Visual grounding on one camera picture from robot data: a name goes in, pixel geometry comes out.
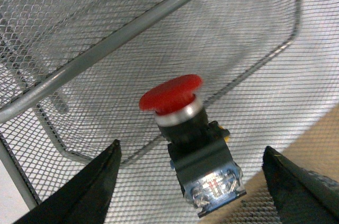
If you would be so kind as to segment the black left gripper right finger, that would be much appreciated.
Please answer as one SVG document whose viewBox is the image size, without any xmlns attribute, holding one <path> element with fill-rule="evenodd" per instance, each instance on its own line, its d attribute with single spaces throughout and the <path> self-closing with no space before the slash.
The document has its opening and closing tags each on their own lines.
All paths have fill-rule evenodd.
<svg viewBox="0 0 339 224">
<path fill-rule="evenodd" d="M 266 146 L 262 170 L 282 223 L 338 223 L 338 181 Z"/>
</svg>

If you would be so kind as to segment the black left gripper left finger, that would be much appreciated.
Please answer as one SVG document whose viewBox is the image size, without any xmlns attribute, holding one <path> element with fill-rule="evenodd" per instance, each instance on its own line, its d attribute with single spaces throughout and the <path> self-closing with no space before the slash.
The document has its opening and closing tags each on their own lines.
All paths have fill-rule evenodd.
<svg viewBox="0 0 339 224">
<path fill-rule="evenodd" d="M 121 156 L 120 141 L 115 140 L 62 188 L 16 223 L 103 223 Z"/>
</svg>

